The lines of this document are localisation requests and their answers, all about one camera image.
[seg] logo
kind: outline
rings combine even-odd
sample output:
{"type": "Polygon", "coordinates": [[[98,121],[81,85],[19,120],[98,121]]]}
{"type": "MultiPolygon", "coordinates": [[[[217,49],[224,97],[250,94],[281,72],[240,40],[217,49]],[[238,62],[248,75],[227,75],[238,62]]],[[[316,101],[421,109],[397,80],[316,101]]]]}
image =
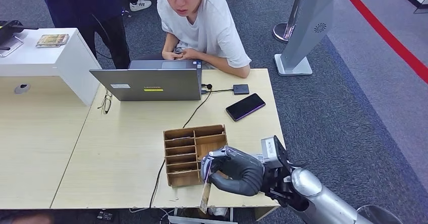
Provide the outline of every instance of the logo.
{"type": "Polygon", "coordinates": [[[157,92],[157,91],[163,91],[164,89],[158,86],[149,86],[149,87],[144,87],[143,90],[146,92],[157,92]]]}
{"type": "Polygon", "coordinates": [[[319,23],[318,25],[315,26],[315,28],[313,29],[313,31],[316,32],[316,33],[321,33],[326,28],[327,28],[327,24],[325,24],[325,23],[319,23]]]}

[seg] wooden organizer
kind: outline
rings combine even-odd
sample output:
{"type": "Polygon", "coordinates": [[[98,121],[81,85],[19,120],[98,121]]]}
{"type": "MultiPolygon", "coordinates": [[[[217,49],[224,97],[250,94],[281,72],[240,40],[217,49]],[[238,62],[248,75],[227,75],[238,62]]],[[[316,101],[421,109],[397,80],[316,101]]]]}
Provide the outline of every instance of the wooden organizer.
{"type": "Polygon", "coordinates": [[[164,131],[168,185],[201,184],[201,159],[225,145],[227,138],[223,125],[164,131]]]}

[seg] gray carpet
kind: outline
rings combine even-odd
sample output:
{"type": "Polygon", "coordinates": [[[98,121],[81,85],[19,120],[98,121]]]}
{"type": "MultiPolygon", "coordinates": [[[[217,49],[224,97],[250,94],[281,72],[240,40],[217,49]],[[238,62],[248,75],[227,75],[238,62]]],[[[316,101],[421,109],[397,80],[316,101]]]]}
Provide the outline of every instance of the gray carpet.
{"type": "MultiPolygon", "coordinates": [[[[5,0],[2,19],[51,26],[42,0],[5,0]]],[[[309,163],[323,183],[354,207],[380,205],[404,223],[428,223],[427,193],[396,147],[352,74],[328,38],[308,55],[313,75],[282,78],[273,56],[284,45],[271,35],[287,18],[293,0],[227,0],[253,68],[268,68],[287,149],[294,162],[309,163]]],[[[164,42],[156,7],[125,18],[131,58],[158,52],[164,42]]],[[[98,50],[108,54],[97,42],[98,50]]],[[[104,68],[112,63],[100,58],[104,68]]],[[[93,210],[54,210],[58,223],[94,223],[93,210]]],[[[116,223],[158,223],[162,212],[119,210],[116,223]]],[[[237,209],[235,221],[254,223],[251,209],[237,209]]],[[[302,223],[277,209],[261,223],[302,223]]]]}
{"type": "MultiPolygon", "coordinates": [[[[362,0],[428,65],[428,14],[407,0],[362,0]]],[[[370,100],[406,160],[428,190],[428,84],[375,32],[349,0],[335,0],[329,39],[370,100]]]]}

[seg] eyeglasses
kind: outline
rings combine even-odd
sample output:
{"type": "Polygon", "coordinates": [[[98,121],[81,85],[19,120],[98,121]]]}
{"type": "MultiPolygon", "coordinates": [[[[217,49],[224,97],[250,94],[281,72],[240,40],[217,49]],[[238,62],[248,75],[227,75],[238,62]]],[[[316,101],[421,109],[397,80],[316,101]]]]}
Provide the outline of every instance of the eyeglasses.
{"type": "Polygon", "coordinates": [[[102,109],[101,113],[103,115],[106,115],[107,113],[109,113],[110,110],[110,106],[112,106],[112,93],[110,93],[107,89],[105,89],[105,96],[104,99],[102,100],[101,106],[98,107],[97,109],[102,109]]]}

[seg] laptop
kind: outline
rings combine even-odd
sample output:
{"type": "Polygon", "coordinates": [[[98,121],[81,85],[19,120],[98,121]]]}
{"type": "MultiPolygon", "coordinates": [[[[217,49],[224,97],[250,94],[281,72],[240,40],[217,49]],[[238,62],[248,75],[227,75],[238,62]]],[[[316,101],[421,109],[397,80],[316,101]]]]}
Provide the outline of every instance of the laptop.
{"type": "Polygon", "coordinates": [[[120,101],[200,100],[201,63],[135,60],[129,69],[89,71],[120,101]]]}

